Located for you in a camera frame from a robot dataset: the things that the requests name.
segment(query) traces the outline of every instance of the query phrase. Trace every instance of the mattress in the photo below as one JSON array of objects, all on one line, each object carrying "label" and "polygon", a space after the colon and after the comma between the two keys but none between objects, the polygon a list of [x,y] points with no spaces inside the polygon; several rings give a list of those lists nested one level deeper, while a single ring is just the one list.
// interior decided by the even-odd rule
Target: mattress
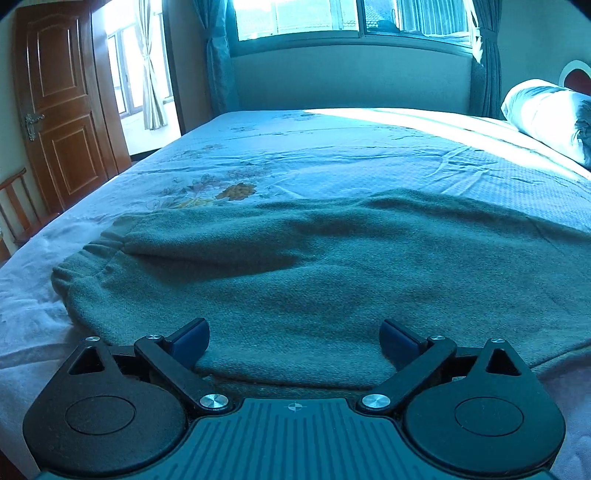
[{"label": "mattress", "polygon": [[[22,438],[24,414],[90,333],[70,321],[51,269],[118,215],[397,187],[484,200],[591,232],[591,174],[506,122],[408,109],[224,114],[109,181],[2,267],[0,449],[28,478],[38,473]],[[564,359],[541,380],[567,421],[553,471],[591,480],[591,358]]]}]

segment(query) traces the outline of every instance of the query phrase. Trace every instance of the triangular cutout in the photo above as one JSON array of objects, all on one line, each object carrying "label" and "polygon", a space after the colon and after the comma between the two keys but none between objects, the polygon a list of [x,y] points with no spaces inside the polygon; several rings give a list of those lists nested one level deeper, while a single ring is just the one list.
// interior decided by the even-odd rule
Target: triangular cutout
[{"label": "triangular cutout", "polygon": [[492,352],[491,361],[488,362],[486,371],[490,374],[510,375],[512,377],[518,377],[521,375],[519,370],[517,370],[517,367],[509,358],[509,355],[507,355],[507,352],[500,348],[497,348]]},{"label": "triangular cutout", "polygon": [[70,367],[70,375],[91,374],[102,372],[105,369],[103,362],[100,361],[99,353],[96,348],[89,347],[85,349],[76,360],[76,363]]}]

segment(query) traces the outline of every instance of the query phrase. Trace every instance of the silver bolt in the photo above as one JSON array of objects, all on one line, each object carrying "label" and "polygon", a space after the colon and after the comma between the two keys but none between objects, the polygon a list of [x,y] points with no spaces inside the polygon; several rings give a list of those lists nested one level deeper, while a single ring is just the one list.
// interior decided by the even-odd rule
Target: silver bolt
[{"label": "silver bolt", "polygon": [[220,408],[224,408],[228,402],[229,400],[225,395],[220,395],[218,393],[205,395],[204,397],[201,397],[201,400],[199,400],[201,406],[208,408],[209,410],[219,410]]},{"label": "silver bolt", "polygon": [[390,405],[390,399],[386,395],[374,393],[371,395],[364,396],[361,400],[361,403],[363,403],[363,405],[365,405],[367,408],[378,410],[380,408],[385,408],[388,405]]}]

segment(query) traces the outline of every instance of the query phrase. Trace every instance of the doorway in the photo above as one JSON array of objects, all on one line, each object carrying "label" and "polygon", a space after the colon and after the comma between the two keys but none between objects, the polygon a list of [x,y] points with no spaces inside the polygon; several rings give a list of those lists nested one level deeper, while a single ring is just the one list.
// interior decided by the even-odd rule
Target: doorway
[{"label": "doorway", "polygon": [[[127,149],[132,161],[139,160],[181,136],[164,41],[162,0],[111,0],[97,14],[102,16],[99,24],[106,33]],[[143,51],[149,52],[149,60]]]}]

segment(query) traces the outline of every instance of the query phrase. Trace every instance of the door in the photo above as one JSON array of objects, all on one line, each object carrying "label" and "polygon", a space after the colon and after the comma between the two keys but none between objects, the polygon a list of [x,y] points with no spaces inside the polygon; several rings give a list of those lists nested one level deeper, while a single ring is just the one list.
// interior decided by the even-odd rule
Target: door
[{"label": "door", "polygon": [[[123,138],[121,124],[105,122],[89,4],[41,4],[20,8],[15,15],[21,124],[29,161],[52,213],[67,210],[131,165],[127,153],[126,160],[117,162],[121,154],[113,150],[117,128]],[[103,101],[115,101],[112,85],[111,96]]]}]

